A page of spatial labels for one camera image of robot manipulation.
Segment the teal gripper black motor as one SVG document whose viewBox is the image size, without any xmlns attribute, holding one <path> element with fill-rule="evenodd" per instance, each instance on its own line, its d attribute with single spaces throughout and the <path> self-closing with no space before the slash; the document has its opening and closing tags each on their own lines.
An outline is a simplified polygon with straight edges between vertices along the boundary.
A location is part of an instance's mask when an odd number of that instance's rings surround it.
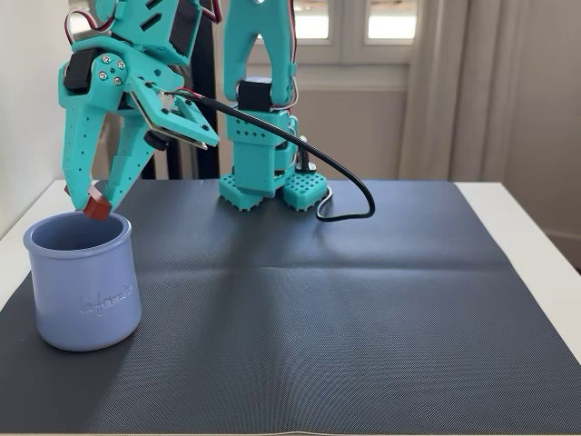
<svg viewBox="0 0 581 436">
<path fill-rule="evenodd" d="M 109 37 L 76 48 L 61 69 L 59 104 L 65 108 L 62 169 L 74 209 L 109 213 L 129 192 L 159 141 L 148 141 L 149 121 L 169 131 L 177 123 L 162 111 L 158 93 L 182 85 L 182 77 L 161 61 Z M 109 178 L 100 193 L 92 167 L 107 114 L 122 118 Z"/>
</svg>

